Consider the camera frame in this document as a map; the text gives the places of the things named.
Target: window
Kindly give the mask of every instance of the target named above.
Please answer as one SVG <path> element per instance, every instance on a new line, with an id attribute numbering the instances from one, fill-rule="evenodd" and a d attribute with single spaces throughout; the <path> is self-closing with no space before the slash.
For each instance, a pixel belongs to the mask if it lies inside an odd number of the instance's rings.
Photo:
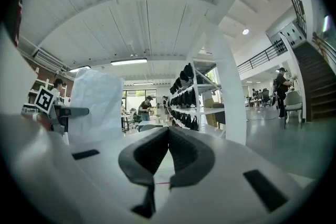
<path id="1" fill-rule="evenodd" d="M 156 106 L 156 90 L 134 90 L 134 91 L 123 91 L 122 98 L 124 99 L 126 111 L 131 109 L 138 109 L 140 104 L 145 100 L 147 96 L 151 96 L 153 101 L 151 101 L 152 106 Z"/>

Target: indoor workshop floor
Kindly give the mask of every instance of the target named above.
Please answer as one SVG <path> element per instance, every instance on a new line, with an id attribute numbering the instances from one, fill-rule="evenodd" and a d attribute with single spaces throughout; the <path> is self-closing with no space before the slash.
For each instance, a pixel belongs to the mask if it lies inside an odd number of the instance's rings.
<path id="1" fill-rule="evenodd" d="M 276 106 L 247 108 L 246 114 L 246 145 L 295 179 L 316 179 L 329 165 L 336 118 L 304 123 L 300 128 L 298 114 L 292 112 L 284 129 Z"/>

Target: office chair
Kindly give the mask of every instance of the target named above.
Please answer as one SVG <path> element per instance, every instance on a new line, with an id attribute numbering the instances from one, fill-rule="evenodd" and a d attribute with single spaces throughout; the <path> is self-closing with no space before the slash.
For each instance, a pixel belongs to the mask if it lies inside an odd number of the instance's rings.
<path id="1" fill-rule="evenodd" d="M 267 89 L 264 89 L 262 91 L 262 94 L 263 94 L 262 95 L 262 101 L 261 101 L 262 106 L 266 106 L 267 103 L 269 103 L 269 106 L 271 106 L 271 100 L 269 98 L 269 91 Z"/>

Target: man in black shirt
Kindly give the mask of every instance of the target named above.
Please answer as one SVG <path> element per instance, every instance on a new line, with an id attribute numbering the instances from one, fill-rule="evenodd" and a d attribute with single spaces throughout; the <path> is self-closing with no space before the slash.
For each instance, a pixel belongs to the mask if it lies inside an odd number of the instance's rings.
<path id="1" fill-rule="evenodd" d="M 286 69 L 281 67 L 279 69 L 279 75 L 277 76 L 278 106 L 280 108 L 279 119 L 284 119 L 286 117 L 284 99 L 286 98 L 286 92 L 288 91 L 288 87 L 292 85 L 291 82 L 287 81 L 283 77 L 285 72 Z"/>
<path id="2" fill-rule="evenodd" d="M 141 115 L 141 120 L 142 121 L 149 121 L 149 110 L 152 107 L 151 105 L 151 100 L 153 98 L 151 96 L 147 96 L 146 100 L 143 101 L 140 106 L 139 106 L 139 114 Z"/>

